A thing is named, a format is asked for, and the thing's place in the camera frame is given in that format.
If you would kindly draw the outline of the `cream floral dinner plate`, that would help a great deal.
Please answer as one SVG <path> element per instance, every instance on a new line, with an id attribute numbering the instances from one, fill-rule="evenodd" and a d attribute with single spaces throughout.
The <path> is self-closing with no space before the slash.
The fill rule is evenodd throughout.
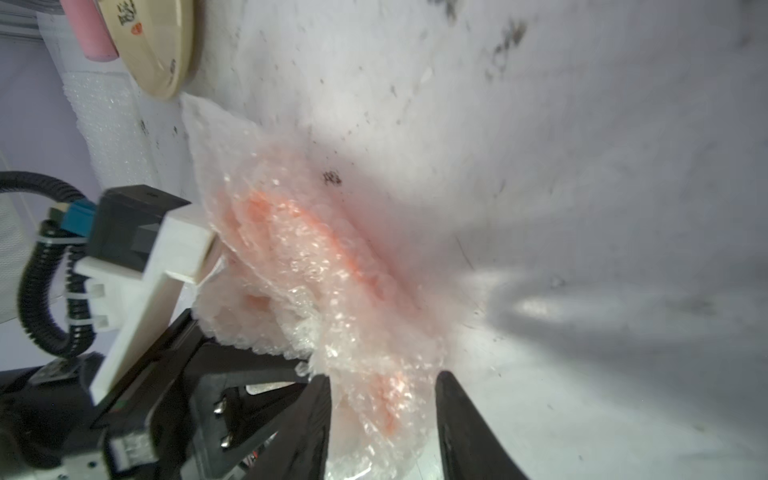
<path id="1" fill-rule="evenodd" d="M 98 0 L 127 71 L 148 95 L 173 98 L 191 62 L 195 3 L 189 0 Z"/>

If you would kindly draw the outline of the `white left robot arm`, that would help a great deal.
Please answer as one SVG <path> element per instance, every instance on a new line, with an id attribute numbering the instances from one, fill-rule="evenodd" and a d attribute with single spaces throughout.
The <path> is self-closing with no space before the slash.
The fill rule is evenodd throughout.
<path id="1" fill-rule="evenodd" d="M 52 361 L 1 375 L 3 477 L 321 477 L 328 383 L 209 339 L 175 309 L 220 254 L 196 206 L 146 185 L 91 202 L 20 171 L 1 189 L 52 201 L 16 301 Z"/>

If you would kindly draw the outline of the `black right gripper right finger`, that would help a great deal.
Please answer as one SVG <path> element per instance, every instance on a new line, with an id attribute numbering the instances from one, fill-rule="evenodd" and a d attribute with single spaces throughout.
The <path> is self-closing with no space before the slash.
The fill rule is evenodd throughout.
<path id="1" fill-rule="evenodd" d="M 438 374 L 435 401 L 445 479 L 528 479 L 450 371 Z"/>

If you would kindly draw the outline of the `orange dinner plate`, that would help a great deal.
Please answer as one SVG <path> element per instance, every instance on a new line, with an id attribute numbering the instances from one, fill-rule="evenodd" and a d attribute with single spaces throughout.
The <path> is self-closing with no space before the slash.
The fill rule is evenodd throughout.
<path id="1" fill-rule="evenodd" d="M 279 192 L 233 202 L 222 236 L 270 299 L 291 351 L 393 438 L 419 410 L 423 312 L 346 219 Z"/>

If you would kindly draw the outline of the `clear bubble wrap sheet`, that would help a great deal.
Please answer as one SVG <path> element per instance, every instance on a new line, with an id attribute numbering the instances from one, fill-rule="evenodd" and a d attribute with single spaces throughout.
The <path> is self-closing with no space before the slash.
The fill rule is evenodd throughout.
<path id="1" fill-rule="evenodd" d="M 185 94 L 200 200 L 223 243 L 193 305 L 219 343 L 298 361 L 331 383 L 330 479 L 401 479 L 434 427 L 445 340 L 335 202 L 260 126 Z"/>
<path id="2" fill-rule="evenodd" d="M 135 184 L 161 189 L 148 124 L 123 63 L 87 59 L 62 15 L 39 13 L 37 21 L 99 184 L 105 189 Z"/>

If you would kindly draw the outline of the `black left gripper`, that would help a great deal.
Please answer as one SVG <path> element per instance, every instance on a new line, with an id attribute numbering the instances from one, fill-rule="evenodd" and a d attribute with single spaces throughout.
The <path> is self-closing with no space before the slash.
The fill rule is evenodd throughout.
<path id="1" fill-rule="evenodd" d="M 100 401 L 89 392 L 99 353 L 2 372 L 2 478 L 180 479 L 187 414 L 199 477 L 226 478 L 307 379 L 296 359 L 202 341 L 185 310 Z"/>

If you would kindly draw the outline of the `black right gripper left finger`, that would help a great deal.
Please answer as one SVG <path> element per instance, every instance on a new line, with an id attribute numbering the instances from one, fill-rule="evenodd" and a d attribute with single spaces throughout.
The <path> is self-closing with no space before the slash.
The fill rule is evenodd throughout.
<path id="1" fill-rule="evenodd" d="M 331 415 L 330 379 L 317 375 L 244 479 L 324 479 Z"/>

